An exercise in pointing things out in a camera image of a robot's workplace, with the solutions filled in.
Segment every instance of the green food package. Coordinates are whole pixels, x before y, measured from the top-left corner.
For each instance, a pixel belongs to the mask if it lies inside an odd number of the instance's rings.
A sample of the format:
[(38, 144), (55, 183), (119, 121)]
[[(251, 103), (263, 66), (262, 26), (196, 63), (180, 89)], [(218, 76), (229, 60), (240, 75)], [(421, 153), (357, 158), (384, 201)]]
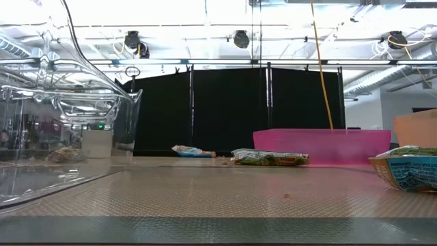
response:
[(232, 151), (233, 161), (240, 165), (297, 166), (309, 163), (308, 154), (269, 152), (264, 150), (237, 149)]
[(403, 191), (437, 191), (437, 148), (404, 146), (369, 158), (377, 175)]

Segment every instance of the black partition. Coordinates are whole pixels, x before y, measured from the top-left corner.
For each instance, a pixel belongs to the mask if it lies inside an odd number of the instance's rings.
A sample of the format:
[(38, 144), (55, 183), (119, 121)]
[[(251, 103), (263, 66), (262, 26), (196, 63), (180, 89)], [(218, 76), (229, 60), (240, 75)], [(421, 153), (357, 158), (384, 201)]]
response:
[[(336, 72), (324, 72), (334, 128), (344, 128), (343, 91)], [(272, 128), (329, 128), (320, 73), (272, 69)]]
[(143, 90), (135, 155), (172, 156), (174, 145), (189, 145), (190, 75), (187, 72), (135, 81)]
[(253, 132), (268, 127), (266, 70), (196, 70), (194, 105), (194, 146), (253, 148)]

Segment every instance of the yellow cable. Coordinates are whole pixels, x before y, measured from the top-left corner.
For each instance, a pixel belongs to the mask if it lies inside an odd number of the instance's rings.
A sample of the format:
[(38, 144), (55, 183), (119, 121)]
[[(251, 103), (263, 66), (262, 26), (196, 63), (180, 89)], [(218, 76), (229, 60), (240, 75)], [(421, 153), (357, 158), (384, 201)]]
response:
[[(407, 52), (408, 57), (409, 57), (410, 59), (412, 59), (412, 56), (411, 56), (411, 54), (410, 54), (410, 51), (408, 50), (407, 47), (405, 47), (405, 50), (406, 50), (406, 52)], [(425, 78), (425, 76), (422, 74), (422, 72), (421, 72), (417, 67), (416, 67), (416, 70), (417, 70), (417, 72), (419, 72), (419, 74), (421, 75), (421, 78), (423, 79), (423, 81), (424, 81), (425, 83), (428, 84), (429, 88), (432, 88), (431, 83), (428, 82), (428, 80)]]
[(390, 35), (390, 36), (387, 38), (387, 40), (388, 40), (390, 43), (392, 43), (392, 44), (394, 44), (394, 45), (397, 45), (397, 46), (407, 47), (407, 46), (412, 46), (412, 45), (418, 44), (418, 43), (420, 43), (420, 42), (423, 42), (423, 41), (426, 39), (426, 36), (423, 36), (422, 40), (420, 40), (420, 41), (418, 41), (418, 42), (415, 42), (415, 43), (412, 43), (412, 44), (398, 44), (398, 43), (395, 43), (395, 42), (391, 41), (390, 38), (392, 38), (392, 35)]
[(118, 53), (119, 55), (121, 55), (123, 52), (124, 52), (124, 41), (126, 41), (126, 37), (124, 36), (124, 39), (123, 39), (123, 46), (122, 46), (122, 51), (118, 51), (116, 48), (115, 48), (115, 42), (113, 42), (112, 43), (112, 48), (114, 49), (114, 51), (116, 52), (116, 53)]
[(333, 119), (330, 116), (328, 96), (326, 95), (325, 80), (324, 80), (324, 77), (323, 77), (322, 60), (320, 59), (319, 41), (318, 41), (318, 36), (317, 36), (317, 27), (315, 26), (314, 2), (313, 2), (313, 0), (309, 0), (309, 1), (311, 2), (311, 11), (313, 13), (315, 47), (317, 49), (317, 56), (318, 56), (318, 59), (319, 59), (320, 81), (322, 82), (323, 96), (325, 97), (325, 105), (326, 105), (326, 110), (328, 112), (329, 127), (330, 127), (331, 130), (333, 130), (334, 129), (334, 127), (333, 127)]

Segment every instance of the pink plastic bin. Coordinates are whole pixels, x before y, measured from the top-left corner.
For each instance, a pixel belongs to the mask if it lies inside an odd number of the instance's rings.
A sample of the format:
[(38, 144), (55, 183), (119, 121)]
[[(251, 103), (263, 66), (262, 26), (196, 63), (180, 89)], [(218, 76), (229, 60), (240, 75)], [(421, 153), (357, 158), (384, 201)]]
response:
[(310, 164), (362, 165), (390, 148), (390, 130), (270, 129), (253, 133), (257, 150), (309, 154)]

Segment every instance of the clear plastic container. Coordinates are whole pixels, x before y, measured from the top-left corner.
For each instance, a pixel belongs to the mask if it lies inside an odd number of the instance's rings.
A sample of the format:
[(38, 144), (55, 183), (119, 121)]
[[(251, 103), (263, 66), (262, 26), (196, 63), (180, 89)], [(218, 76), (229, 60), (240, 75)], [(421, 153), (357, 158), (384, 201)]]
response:
[(141, 92), (84, 58), (65, 1), (2, 4), (25, 13), (0, 23), (0, 209), (126, 169)]

